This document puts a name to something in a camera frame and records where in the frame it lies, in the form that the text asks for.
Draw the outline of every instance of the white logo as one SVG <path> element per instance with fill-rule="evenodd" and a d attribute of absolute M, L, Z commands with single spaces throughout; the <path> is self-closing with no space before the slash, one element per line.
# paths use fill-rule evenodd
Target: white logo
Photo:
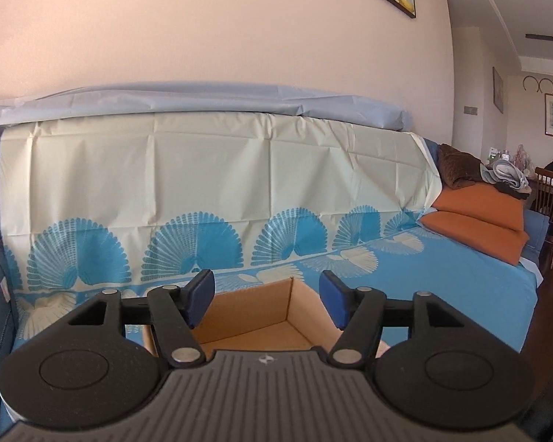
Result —
<path fill-rule="evenodd" d="M 263 363 L 264 365 L 269 365 L 273 363 L 276 359 L 271 356 L 270 354 L 264 354 L 263 356 L 258 358 L 258 362 Z"/>

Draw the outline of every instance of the orange cushion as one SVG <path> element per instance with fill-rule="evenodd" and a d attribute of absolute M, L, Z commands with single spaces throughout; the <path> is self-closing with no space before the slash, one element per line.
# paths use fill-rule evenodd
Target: orange cushion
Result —
<path fill-rule="evenodd" d="M 444 188 L 432 206 L 471 216 L 514 231 L 524 231 L 524 201 L 500 193 L 494 186 L 475 183 L 461 189 Z"/>
<path fill-rule="evenodd" d="M 518 264 L 522 248 L 528 241 L 524 231 L 513 231 L 446 211 L 426 214 L 420 221 L 437 233 L 513 266 Z"/>

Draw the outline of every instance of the ceiling molding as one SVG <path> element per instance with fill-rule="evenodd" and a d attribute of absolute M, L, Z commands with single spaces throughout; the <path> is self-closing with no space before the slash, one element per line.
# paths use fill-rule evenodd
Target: ceiling molding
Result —
<path fill-rule="evenodd" d="M 522 71 L 553 76 L 553 60 L 531 56 L 520 56 L 519 60 Z"/>
<path fill-rule="evenodd" d="M 510 34 L 510 30 L 508 30 L 508 27 L 506 26 L 506 22 L 504 21 L 504 18 L 502 17 L 502 13 L 500 13 L 500 10 L 498 8 L 498 5 L 494 0 L 488 0 L 490 2 L 490 5 L 494 9 L 494 13 L 498 17 L 498 20 L 500 21 L 500 25 L 502 25 L 502 28 L 504 29 L 504 32 L 506 33 L 506 37 L 508 38 L 508 41 L 510 42 L 510 46 L 512 47 L 512 51 L 514 51 L 514 54 L 518 56 L 518 50 L 516 49 L 516 45 L 514 44 L 514 40 L 512 39 L 512 35 Z"/>

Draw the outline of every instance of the brown pillow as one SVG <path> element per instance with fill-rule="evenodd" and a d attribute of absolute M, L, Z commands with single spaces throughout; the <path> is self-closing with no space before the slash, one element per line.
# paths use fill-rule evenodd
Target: brown pillow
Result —
<path fill-rule="evenodd" d="M 528 241 L 524 231 L 513 231 L 462 214 L 437 211 L 420 221 L 427 228 L 488 256 L 516 266 Z"/>
<path fill-rule="evenodd" d="M 438 146 L 438 172 L 445 185 L 451 189 L 482 183 L 481 161 L 468 152 L 461 152 L 449 146 Z"/>
<path fill-rule="evenodd" d="M 524 231 L 524 201 L 500 193 L 491 184 L 475 183 L 457 190 L 445 187 L 432 206 L 439 211 L 463 214 L 514 231 Z"/>

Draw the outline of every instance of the chair backrest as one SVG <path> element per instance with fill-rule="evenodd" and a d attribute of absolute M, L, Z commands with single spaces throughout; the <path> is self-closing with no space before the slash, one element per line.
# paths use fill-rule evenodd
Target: chair backrest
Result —
<path fill-rule="evenodd" d="M 553 172 L 536 168 L 537 173 L 537 197 L 535 199 L 535 211 L 546 214 L 553 222 Z"/>

